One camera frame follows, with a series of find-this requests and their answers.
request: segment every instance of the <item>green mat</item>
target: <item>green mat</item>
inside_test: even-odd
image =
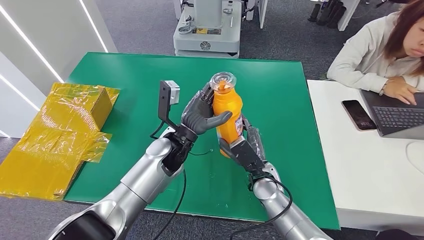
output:
[[[339,229],[335,204],[317,133],[311,101],[300,62],[190,58],[137,54],[87,53],[68,82],[121,89],[102,132],[113,137],[100,163],[84,164],[66,201],[94,203],[118,185],[124,174],[152,142],[149,134],[159,125],[160,80],[174,80],[181,88],[181,113],[210,77],[231,72],[243,99],[243,113],[262,134],[267,159],[277,168],[294,202],[321,228]],[[187,189],[181,213],[265,221],[260,202],[248,191],[247,174],[220,155],[217,135],[201,135],[184,166]],[[180,175],[149,206],[173,211],[183,189]]]

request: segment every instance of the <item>brown hair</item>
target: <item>brown hair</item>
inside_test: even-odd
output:
[[[399,53],[404,46],[404,39],[412,26],[421,18],[424,18],[424,0],[411,0],[402,8],[397,19],[396,26],[388,38],[384,47],[384,55],[390,59]],[[421,64],[412,72],[412,75],[424,75],[424,57],[421,57]]]

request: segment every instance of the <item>white sweater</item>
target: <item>white sweater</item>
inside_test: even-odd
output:
[[[380,92],[388,78],[402,76],[406,82],[424,91],[424,76],[410,74],[421,59],[405,57],[390,61],[384,47],[396,25],[399,12],[369,22],[352,38],[331,64],[327,78],[351,88]]]

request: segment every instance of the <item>white machine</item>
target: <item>white machine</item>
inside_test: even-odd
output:
[[[187,4],[173,35],[176,56],[238,58],[242,3],[194,0]]]

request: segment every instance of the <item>yellow package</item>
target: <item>yellow package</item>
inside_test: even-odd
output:
[[[24,136],[0,165],[0,195],[62,200],[83,161],[98,163],[100,132],[118,89],[55,83]]]

